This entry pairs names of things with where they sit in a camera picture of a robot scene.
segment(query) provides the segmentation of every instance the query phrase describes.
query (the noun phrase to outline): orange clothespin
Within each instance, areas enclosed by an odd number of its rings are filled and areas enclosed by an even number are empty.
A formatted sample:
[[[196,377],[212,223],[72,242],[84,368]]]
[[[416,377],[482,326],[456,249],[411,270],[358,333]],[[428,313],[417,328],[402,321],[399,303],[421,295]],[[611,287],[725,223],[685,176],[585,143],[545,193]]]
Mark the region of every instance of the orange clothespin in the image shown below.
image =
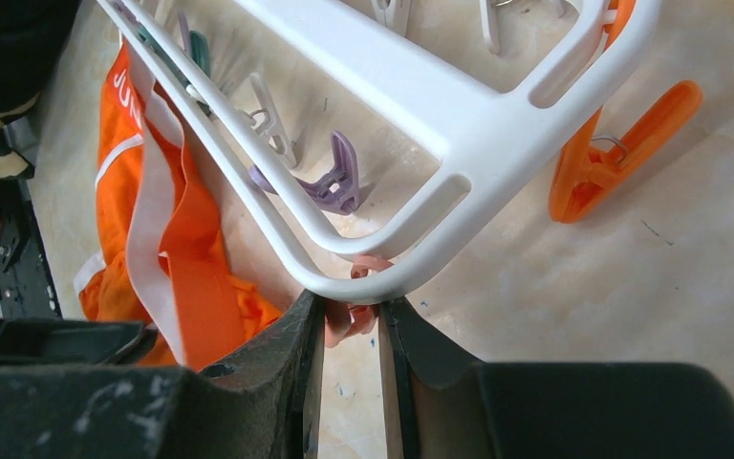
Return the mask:
[[[604,30],[608,48],[629,21],[636,0],[613,0],[615,22]],[[654,106],[618,140],[594,136],[601,109],[564,145],[550,189],[550,216],[556,222],[572,223],[595,206],[643,165],[668,142],[699,110],[702,90],[694,81],[681,81],[668,90]],[[593,140],[615,144],[604,151]]]

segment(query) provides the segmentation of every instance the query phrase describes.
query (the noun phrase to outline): orange cloth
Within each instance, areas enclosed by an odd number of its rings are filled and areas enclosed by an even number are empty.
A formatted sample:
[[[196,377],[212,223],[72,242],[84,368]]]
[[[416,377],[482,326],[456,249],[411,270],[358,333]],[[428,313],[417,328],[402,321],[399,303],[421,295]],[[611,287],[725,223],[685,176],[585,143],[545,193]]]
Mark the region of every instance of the orange cloth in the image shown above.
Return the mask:
[[[161,93],[123,46],[100,105],[102,255],[78,275],[79,298],[90,320],[156,323],[160,338],[141,364],[177,362],[200,370],[268,327],[280,312],[230,273],[220,211]]]

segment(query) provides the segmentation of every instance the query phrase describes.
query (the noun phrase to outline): marble surface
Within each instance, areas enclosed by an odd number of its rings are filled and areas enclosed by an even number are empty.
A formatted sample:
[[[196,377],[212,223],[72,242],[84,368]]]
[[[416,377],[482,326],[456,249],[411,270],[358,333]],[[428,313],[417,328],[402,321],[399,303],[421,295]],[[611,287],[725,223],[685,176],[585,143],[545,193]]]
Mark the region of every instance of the marble surface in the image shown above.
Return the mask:
[[[146,6],[153,11],[155,3]],[[367,0],[347,0],[370,12]],[[409,297],[438,328],[489,361],[687,361],[734,395],[734,1],[666,1],[651,53],[607,105],[599,130],[622,134],[668,87],[695,79],[702,110],[657,156],[581,223],[551,221],[554,162],[432,281]],[[329,135],[344,132],[372,189],[346,235],[380,228],[437,164],[337,83],[227,0],[166,1],[157,18],[175,32],[183,8],[213,52],[213,79],[253,110],[246,75],[263,74],[303,158],[298,175],[330,166]],[[501,18],[500,56],[483,44],[476,2],[416,0],[408,38],[500,91],[515,87],[575,18],[519,0]],[[30,189],[61,306],[81,317],[72,279],[98,250],[94,179],[101,82],[117,31],[83,2],[50,91],[32,120],[41,132]],[[224,211],[233,270],[287,307],[300,287],[285,273],[206,153],[196,156]],[[306,247],[327,273],[347,264]],[[326,355],[320,457],[386,454],[378,352],[371,336]]]

